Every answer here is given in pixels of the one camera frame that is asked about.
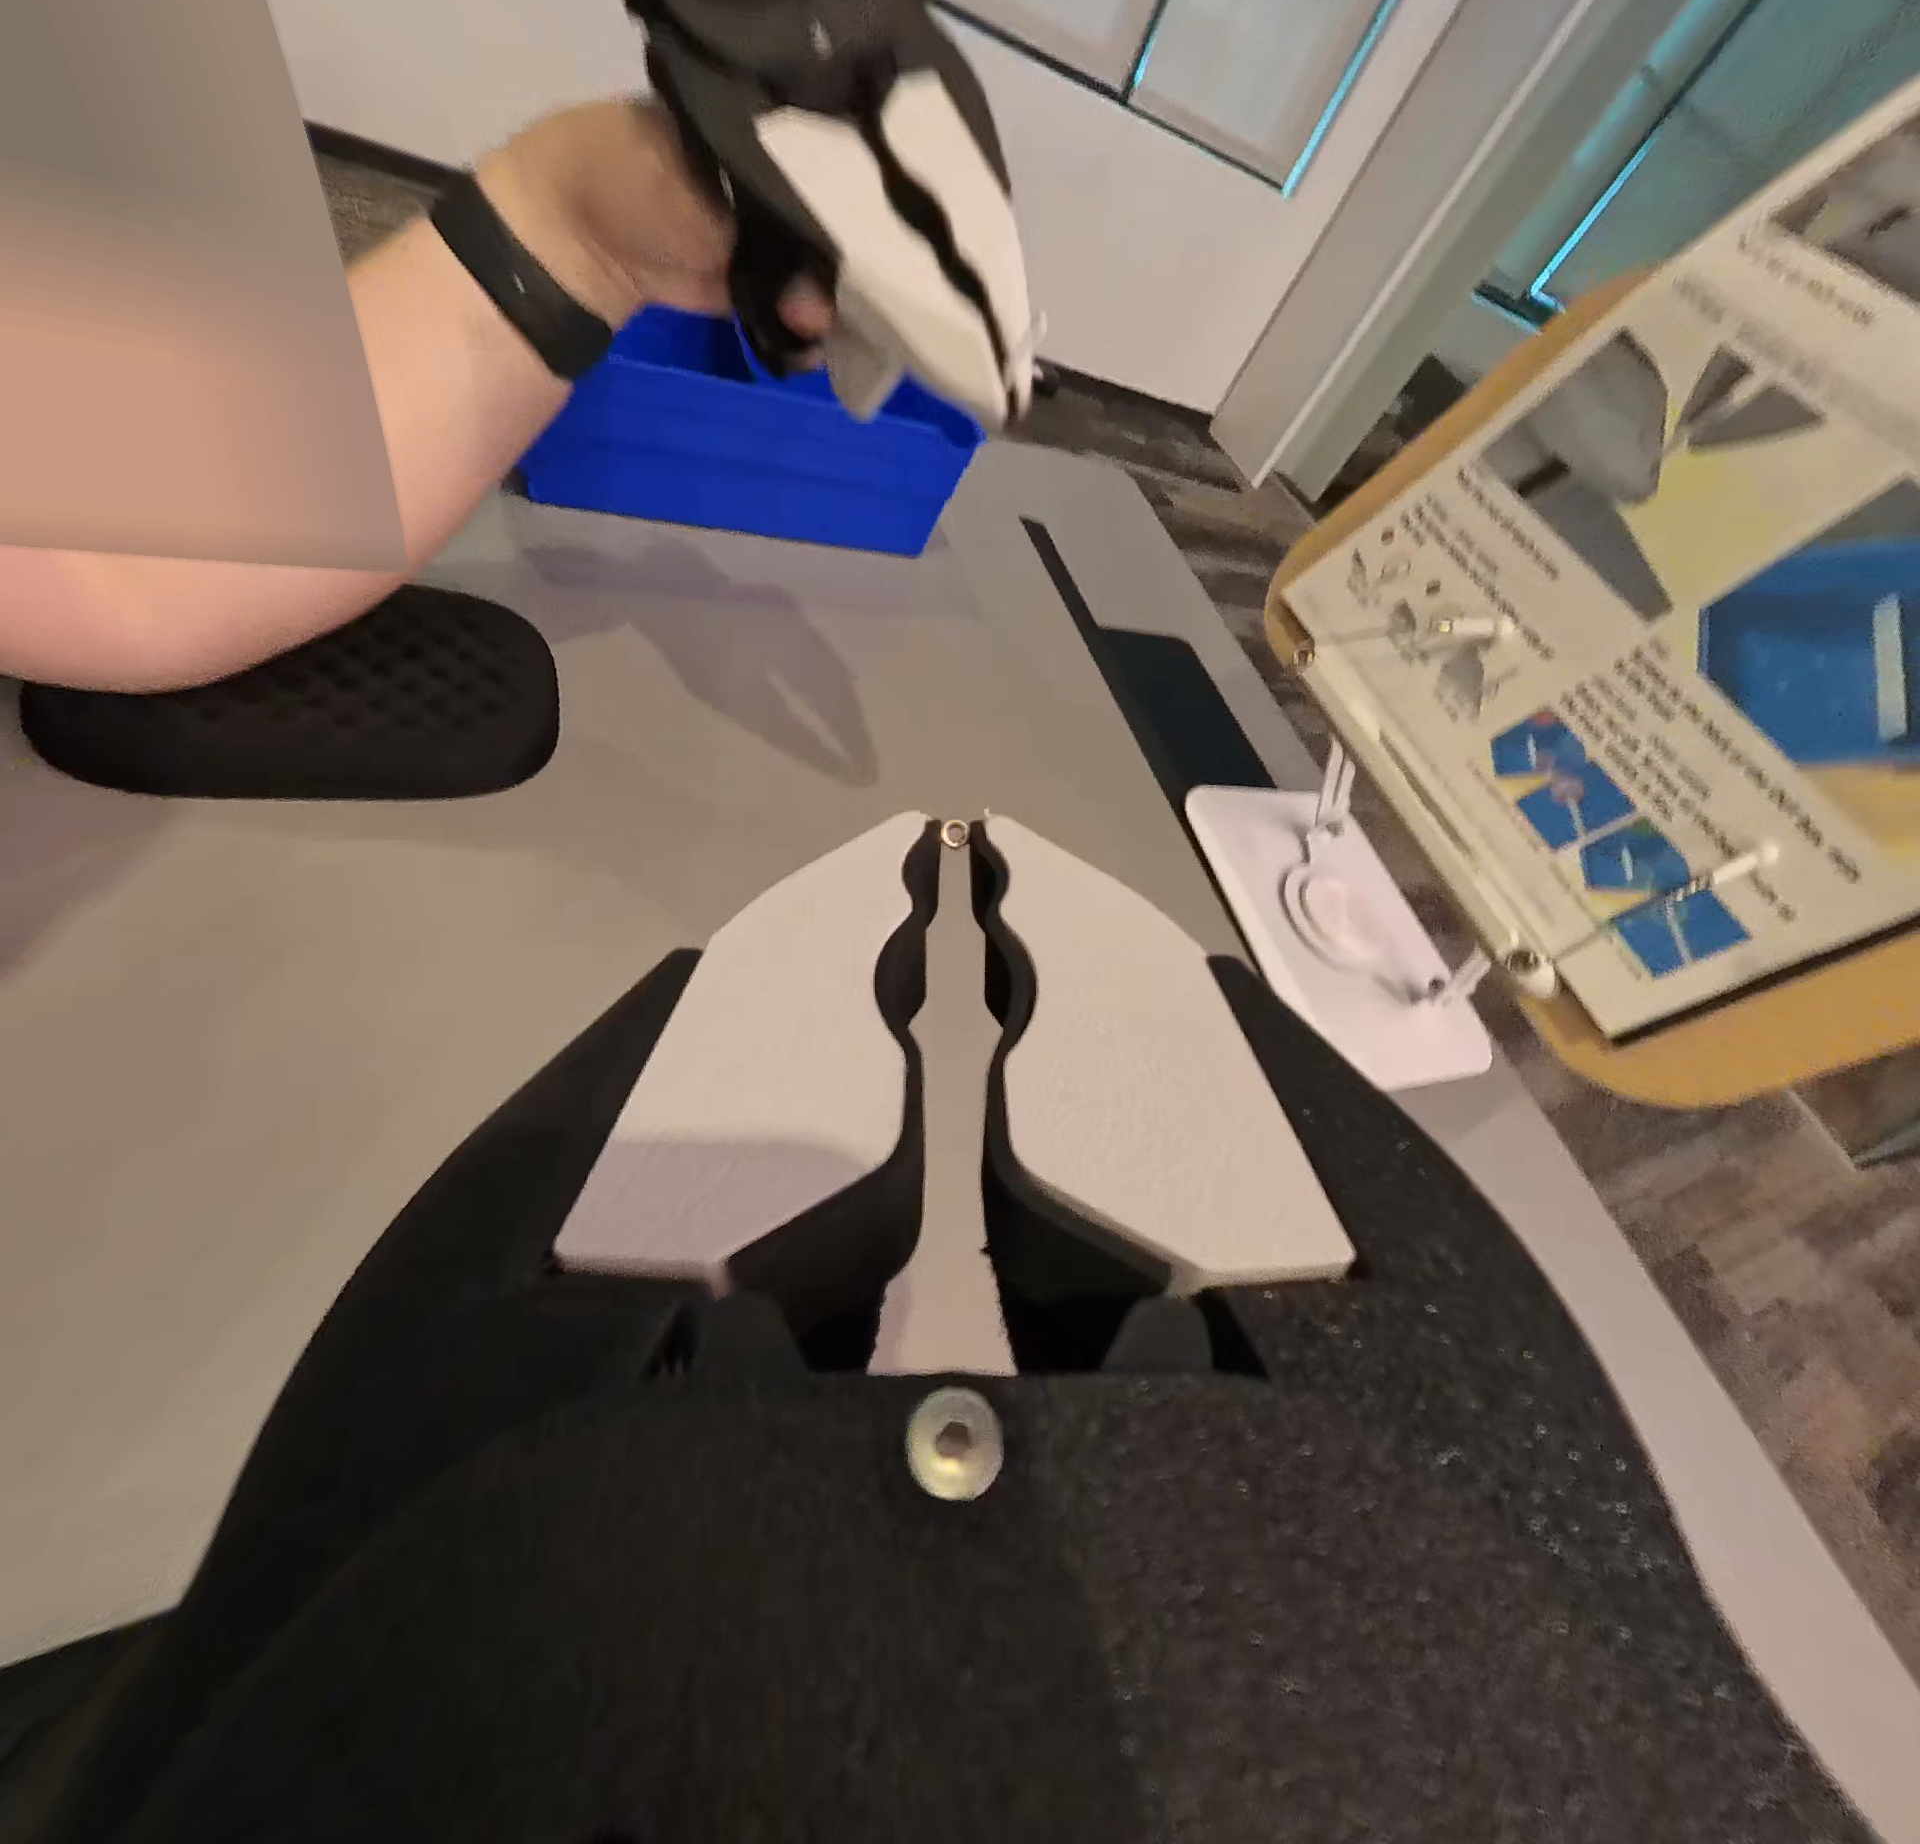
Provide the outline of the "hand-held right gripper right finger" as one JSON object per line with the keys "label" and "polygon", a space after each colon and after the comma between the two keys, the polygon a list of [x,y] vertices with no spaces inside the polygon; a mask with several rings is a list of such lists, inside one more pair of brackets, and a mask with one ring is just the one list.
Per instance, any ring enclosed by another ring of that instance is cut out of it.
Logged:
{"label": "hand-held right gripper right finger", "polygon": [[1145,1302],[1348,1281],[1356,1244],[1278,1091],[1284,1006],[1011,816],[968,831],[1000,1023],[982,1205],[1011,1348],[1108,1348]]}

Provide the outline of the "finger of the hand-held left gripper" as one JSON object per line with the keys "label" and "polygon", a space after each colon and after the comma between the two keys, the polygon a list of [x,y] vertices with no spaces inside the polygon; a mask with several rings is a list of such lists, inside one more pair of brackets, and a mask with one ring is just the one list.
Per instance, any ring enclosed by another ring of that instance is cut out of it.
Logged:
{"label": "finger of the hand-held left gripper", "polygon": [[866,136],[811,110],[761,112],[755,131],[836,254],[824,370],[841,404],[871,422],[909,378],[1003,428],[1009,391],[988,318],[901,216]]}
{"label": "finger of the hand-held left gripper", "polygon": [[940,73],[902,73],[881,104],[881,150],[913,193],[909,225],[986,357],[986,373],[968,378],[968,408],[988,427],[1019,422],[1036,389],[1039,317],[1011,193],[983,134]]}

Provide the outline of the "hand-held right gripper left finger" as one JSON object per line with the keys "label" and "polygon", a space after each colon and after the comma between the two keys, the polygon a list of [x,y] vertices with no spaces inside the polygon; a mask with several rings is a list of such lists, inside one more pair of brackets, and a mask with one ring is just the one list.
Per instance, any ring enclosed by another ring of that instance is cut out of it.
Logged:
{"label": "hand-held right gripper left finger", "polygon": [[729,919],[676,994],[552,1244],[564,1272],[876,1309],[923,1219],[916,1017],[940,834],[904,812]]}

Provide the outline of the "blue plastic bin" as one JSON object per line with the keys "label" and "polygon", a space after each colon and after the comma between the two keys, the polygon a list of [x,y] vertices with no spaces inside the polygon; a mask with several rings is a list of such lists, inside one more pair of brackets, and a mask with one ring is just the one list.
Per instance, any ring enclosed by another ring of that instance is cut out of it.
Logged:
{"label": "blue plastic bin", "polygon": [[910,378],[862,422],[824,370],[770,375],[730,317],[654,306],[514,477],[548,508],[916,559],[986,439]]}

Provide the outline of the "person's left forearm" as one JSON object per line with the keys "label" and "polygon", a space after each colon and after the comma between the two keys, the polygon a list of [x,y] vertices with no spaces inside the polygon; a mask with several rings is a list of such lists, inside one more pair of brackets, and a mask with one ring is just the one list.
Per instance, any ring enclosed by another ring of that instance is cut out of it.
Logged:
{"label": "person's left forearm", "polygon": [[427,218],[370,248],[348,286],[396,487],[400,574],[7,546],[7,679],[160,694],[336,632],[446,546],[564,403]]}

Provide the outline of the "person's left hand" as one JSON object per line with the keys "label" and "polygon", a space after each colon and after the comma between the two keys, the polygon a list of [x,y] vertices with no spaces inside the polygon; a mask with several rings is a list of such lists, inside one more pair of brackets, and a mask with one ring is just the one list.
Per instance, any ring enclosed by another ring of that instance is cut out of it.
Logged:
{"label": "person's left hand", "polygon": [[610,329],[656,306],[736,314],[733,215],[654,100],[554,110],[487,151],[474,175],[516,242]]}

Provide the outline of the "large paned window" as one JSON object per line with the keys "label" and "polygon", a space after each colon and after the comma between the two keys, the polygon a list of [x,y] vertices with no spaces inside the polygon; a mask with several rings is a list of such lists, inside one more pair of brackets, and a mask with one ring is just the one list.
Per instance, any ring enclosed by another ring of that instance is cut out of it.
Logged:
{"label": "large paned window", "polygon": [[1404,0],[936,0],[1292,193]]}

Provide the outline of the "black wristband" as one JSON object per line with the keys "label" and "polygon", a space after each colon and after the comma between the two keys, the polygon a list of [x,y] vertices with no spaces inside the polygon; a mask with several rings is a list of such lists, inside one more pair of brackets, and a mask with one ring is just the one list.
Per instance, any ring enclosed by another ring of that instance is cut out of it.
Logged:
{"label": "black wristband", "polygon": [[609,354],[614,329],[572,295],[512,231],[472,172],[438,195],[429,222],[470,280],[564,385]]}

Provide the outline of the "black wrist rest pad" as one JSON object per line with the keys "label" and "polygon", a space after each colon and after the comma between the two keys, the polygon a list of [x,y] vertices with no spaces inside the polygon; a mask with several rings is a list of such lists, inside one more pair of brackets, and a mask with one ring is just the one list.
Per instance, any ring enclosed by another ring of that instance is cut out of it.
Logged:
{"label": "black wrist rest pad", "polygon": [[55,774],[163,801],[468,801],[538,775],[561,682],[516,610],[408,586],[269,662],[170,694],[28,682],[17,715]]}

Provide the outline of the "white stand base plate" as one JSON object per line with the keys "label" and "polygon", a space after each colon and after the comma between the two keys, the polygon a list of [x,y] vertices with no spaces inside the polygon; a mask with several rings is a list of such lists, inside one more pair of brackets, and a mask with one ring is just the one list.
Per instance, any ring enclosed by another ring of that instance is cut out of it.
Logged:
{"label": "white stand base plate", "polygon": [[1352,816],[1263,785],[1196,785],[1182,810],[1250,960],[1351,1067],[1387,1092],[1490,1071],[1488,958],[1446,965]]}

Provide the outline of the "glass wall panel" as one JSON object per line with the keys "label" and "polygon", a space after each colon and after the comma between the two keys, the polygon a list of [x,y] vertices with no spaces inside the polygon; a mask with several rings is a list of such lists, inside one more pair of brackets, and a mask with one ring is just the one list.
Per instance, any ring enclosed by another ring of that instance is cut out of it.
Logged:
{"label": "glass wall panel", "polygon": [[1684,248],[1915,69],[1918,0],[1689,0],[1476,293],[1544,321]]}

